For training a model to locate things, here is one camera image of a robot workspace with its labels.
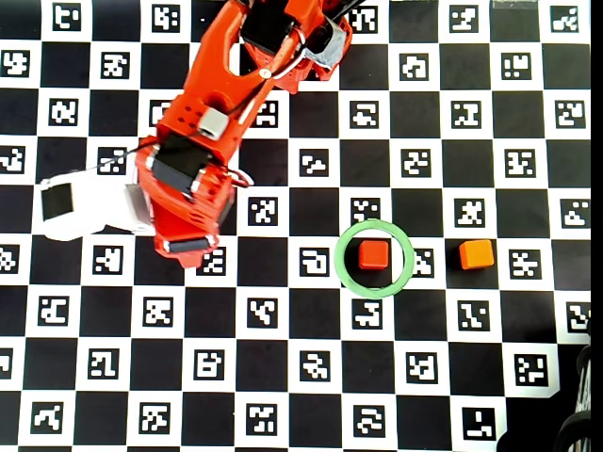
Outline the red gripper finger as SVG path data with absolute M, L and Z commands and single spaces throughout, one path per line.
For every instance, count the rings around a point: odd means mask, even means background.
M 196 268 L 206 254 L 219 244 L 215 234 L 156 234 L 155 251 L 164 258 L 176 260 L 182 268 Z

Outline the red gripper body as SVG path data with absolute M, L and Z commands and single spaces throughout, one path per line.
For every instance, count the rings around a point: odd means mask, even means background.
M 148 136 L 136 148 L 138 182 L 152 205 L 161 241 L 216 243 L 241 177 L 229 167 L 241 144 L 210 145 L 199 133 Z

